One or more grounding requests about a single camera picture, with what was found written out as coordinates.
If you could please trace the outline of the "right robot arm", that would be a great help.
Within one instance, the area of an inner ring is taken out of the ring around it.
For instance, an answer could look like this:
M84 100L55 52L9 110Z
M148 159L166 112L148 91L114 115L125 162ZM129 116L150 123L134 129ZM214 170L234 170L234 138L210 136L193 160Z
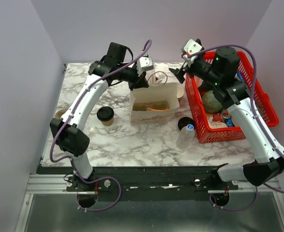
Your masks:
M241 59L235 44L213 47L212 63L204 60L208 51L199 39L189 39L181 48L184 59L178 69L170 69L180 83L184 76L197 76L212 86L215 98L231 114L249 141L254 162L248 164L225 164L210 176L214 189L221 189L229 181L248 181L254 186L265 185L267 181L284 171L284 147L269 130L254 102L255 81L248 87L236 79Z

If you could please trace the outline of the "black coffee cup lid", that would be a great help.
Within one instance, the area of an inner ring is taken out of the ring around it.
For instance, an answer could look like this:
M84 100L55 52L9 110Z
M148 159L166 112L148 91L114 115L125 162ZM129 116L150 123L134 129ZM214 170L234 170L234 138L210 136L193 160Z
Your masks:
M97 118L101 122L110 121L113 117L114 117L114 110L111 107L109 107L109 106L101 107L97 111Z

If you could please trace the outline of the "brown paper coffee cup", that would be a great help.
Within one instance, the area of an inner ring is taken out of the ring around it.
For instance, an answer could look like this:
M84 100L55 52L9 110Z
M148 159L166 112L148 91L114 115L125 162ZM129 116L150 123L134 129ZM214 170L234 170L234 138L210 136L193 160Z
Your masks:
M114 123L114 118L111 118L108 121L101 121L101 123L106 127L111 126Z

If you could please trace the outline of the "red plastic basket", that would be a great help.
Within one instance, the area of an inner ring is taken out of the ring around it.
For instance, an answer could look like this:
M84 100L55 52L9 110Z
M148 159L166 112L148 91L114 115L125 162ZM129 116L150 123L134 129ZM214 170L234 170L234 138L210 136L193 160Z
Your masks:
M238 51L237 54L240 57L238 72L242 74L246 85L249 89L251 89L254 78L254 69L244 52ZM245 135L240 127L224 127L217 129L210 127L196 81L188 75L186 75L185 79L185 91L193 120L195 122L196 136L201 144L245 139ZM267 126L277 126L279 124L277 114L270 102L268 94L263 91L258 81L255 83L254 100L256 103L260 103L260 105L262 105L263 113L261 116Z

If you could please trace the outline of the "stack of black lids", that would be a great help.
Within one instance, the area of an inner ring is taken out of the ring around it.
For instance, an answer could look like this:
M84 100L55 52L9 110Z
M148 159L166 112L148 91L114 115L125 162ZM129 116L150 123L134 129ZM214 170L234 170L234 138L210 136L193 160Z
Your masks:
M186 127L189 124L195 126L194 120L190 117L182 117L178 120L178 129L182 130L184 127Z

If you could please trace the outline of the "paper takeout bag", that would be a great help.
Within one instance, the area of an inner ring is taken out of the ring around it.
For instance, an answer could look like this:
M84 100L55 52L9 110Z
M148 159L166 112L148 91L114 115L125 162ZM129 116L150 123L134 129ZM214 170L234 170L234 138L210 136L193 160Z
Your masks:
M138 88L130 91L129 119L131 124L152 124L169 121L179 109L177 98L178 84L168 82L168 76L163 71L157 73L165 76L163 83L150 83L148 88Z

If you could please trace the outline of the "aluminium frame rail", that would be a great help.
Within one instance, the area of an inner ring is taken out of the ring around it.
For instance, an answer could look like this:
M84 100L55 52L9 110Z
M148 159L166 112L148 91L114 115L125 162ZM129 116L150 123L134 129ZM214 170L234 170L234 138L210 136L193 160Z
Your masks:
M31 174L27 183L27 194L87 194L94 195L97 192L108 189L108 187L102 185L98 189L95 187L78 187L73 186L71 183L63 179L62 174ZM165 186L128 186L123 187L122 192L131 192L137 190L175 190L177 192L182 191L185 188L184 185L168 184ZM228 184L228 193L234 192L254 192L254 186L248 182L233 181Z

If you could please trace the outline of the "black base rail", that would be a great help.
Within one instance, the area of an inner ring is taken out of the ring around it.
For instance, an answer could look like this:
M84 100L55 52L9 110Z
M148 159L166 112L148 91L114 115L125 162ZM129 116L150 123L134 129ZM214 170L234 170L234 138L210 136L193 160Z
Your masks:
M214 166L184 167L95 167L86 184L70 177L68 192L96 196L102 202L120 201L206 201L210 192L238 190L232 182L214 177Z

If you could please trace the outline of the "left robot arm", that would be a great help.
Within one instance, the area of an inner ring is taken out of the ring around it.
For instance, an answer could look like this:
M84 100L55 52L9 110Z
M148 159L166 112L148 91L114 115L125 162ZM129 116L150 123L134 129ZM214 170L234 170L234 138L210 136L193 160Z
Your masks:
M87 156L90 143L89 137L83 132L86 121L102 94L112 86L115 80L127 82L130 90L148 88L146 72L153 69L153 63L148 56L152 44L147 40L141 54L125 62L126 52L131 50L121 44L111 42L108 52L100 60L90 65L86 81L69 109L59 118L50 121L53 135L52 147L58 145L65 156L50 160L57 163L68 158L79 176L77 184L84 190L91 190L94 179L91 176L93 167Z

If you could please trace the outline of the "green melon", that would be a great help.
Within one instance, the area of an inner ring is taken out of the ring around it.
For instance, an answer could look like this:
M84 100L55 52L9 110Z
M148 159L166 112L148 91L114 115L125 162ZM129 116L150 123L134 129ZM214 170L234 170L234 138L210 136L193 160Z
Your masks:
M202 97L203 107L206 113L216 114L223 110L221 103L215 98L213 91L206 92Z

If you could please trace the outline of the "clear plastic water bottle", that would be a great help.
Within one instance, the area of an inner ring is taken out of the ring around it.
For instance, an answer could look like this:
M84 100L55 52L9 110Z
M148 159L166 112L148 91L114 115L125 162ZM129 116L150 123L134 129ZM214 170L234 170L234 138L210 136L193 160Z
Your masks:
M187 126L181 129L176 141L176 147L180 150L185 150L190 145L194 137L194 125L188 124Z

